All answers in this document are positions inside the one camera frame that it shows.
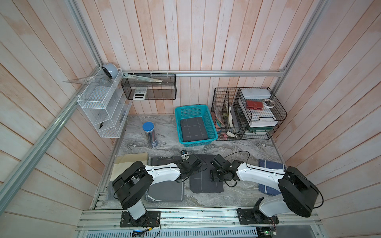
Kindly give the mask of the plain grey pillowcase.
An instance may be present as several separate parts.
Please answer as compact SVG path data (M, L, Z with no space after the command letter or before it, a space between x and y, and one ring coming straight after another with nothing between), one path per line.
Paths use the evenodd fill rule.
M160 166L180 160L180 156L149 157L148 165ZM145 200L150 202L181 202L184 200L184 184L176 181L164 181L151 185Z

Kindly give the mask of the dark grey checked pillowcase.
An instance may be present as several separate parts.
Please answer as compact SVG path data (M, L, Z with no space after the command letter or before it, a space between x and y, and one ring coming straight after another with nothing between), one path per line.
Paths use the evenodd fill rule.
M180 121L183 142L193 142L209 139L201 117L182 119Z

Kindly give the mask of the beige and grey pillowcase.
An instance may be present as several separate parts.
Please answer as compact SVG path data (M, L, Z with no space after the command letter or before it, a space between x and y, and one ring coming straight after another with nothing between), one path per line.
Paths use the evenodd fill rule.
M110 181L113 181L119 175L121 175L126 169L128 169L134 162L141 161L144 165L148 163L148 153L139 154L126 154L124 156L119 156L116 158L112 173L110 176Z

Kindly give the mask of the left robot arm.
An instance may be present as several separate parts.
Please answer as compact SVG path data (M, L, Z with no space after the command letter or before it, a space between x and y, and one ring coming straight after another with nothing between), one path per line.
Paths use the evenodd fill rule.
M202 160L195 155L187 155L162 166L146 166L141 161L134 162L113 180L114 197L137 221L147 213L141 199L151 185L166 181L183 182L199 173L201 167Z

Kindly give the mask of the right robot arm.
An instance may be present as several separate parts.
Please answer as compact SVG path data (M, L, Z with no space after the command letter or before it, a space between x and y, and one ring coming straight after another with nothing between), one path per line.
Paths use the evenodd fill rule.
M270 198L260 198L254 205L253 217L262 221L288 212L308 218L320 195L318 188L296 167L267 169L238 160L230 163L221 155L216 155L211 164L215 167L211 171L213 181L251 181L280 192Z

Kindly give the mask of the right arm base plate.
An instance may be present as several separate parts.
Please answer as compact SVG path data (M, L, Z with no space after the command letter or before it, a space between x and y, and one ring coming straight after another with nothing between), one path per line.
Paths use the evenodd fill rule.
M241 225L277 225L279 223L277 216L267 217L259 210L238 208L237 214Z

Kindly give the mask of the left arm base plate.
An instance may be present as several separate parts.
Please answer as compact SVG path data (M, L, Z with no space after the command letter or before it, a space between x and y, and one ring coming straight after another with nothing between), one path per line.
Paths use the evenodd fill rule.
M160 211L147 211L142 217L134 219L132 215L127 212L122 212L122 217L120 221L121 228L132 228L132 227L148 227L155 228L160 226Z

